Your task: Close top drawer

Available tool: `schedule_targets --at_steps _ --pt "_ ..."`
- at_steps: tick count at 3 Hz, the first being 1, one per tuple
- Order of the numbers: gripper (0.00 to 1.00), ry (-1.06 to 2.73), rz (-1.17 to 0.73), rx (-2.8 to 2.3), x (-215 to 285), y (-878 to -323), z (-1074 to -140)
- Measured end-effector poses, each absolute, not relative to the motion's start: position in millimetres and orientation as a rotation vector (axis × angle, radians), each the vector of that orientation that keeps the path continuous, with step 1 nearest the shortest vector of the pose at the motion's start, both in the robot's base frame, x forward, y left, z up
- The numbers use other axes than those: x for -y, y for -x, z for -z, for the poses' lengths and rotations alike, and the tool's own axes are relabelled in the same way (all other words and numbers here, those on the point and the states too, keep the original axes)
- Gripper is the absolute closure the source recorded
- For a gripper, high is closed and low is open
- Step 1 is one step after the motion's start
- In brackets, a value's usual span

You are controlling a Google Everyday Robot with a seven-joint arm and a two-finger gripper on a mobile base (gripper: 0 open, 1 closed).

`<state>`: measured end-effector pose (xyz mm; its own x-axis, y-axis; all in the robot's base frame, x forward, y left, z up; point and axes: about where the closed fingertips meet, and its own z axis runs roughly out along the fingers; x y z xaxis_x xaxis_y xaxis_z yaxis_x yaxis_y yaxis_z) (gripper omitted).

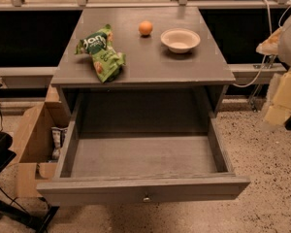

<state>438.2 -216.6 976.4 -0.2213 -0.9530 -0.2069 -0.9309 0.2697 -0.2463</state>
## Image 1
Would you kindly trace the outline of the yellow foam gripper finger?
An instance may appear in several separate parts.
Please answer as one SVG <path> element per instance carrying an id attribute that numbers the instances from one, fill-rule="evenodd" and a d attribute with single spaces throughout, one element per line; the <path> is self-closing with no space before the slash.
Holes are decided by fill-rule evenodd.
<path id="1" fill-rule="evenodd" d="M 267 100 L 269 105 L 264 121 L 271 126 L 284 125 L 291 117 L 291 70 L 283 75 L 274 74 Z"/>
<path id="2" fill-rule="evenodd" d="M 280 34 L 281 28 L 278 28 L 274 33 L 270 35 L 268 39 L 258 45 L 256 51 L 264 55 L 277 55 Z"/>

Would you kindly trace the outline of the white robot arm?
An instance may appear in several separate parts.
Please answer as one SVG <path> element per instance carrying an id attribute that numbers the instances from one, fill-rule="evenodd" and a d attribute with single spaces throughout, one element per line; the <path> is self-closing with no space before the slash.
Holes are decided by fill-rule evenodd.
<path id="1" fill-rule="evenodd" d="M 271 126 L 284 125 L 291 117 L 291 16 L 260 43 L 256 51 L 264 55 L 276 55 L 289 66 L 289 70 L 279 77 L 276 91 L 270 98 L 271 105 L 264 116 L 264 121 Z"/>

